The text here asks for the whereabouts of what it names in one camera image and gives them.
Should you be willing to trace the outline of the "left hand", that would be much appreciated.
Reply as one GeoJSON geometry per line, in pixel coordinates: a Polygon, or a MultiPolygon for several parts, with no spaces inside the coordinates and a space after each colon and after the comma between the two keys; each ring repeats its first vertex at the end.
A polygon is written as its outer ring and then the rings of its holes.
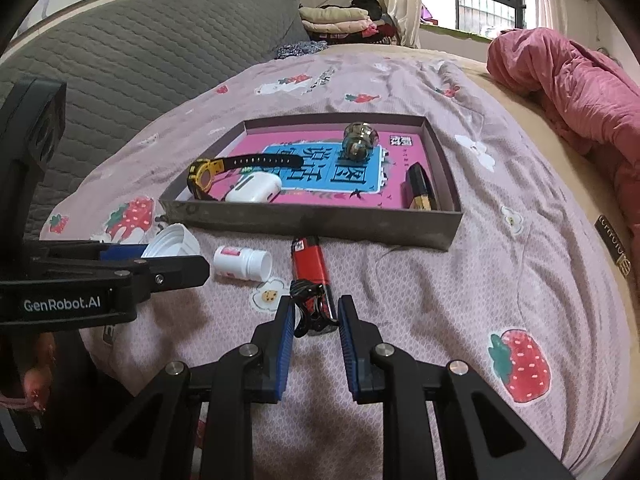
{"type": "Polygon", "coordinates": [[[22,378],[25,398],[43,413],[49,402],[53,384],[56,344],[52,333],[28,335],[17,341],[14,358],[22,378]]]}

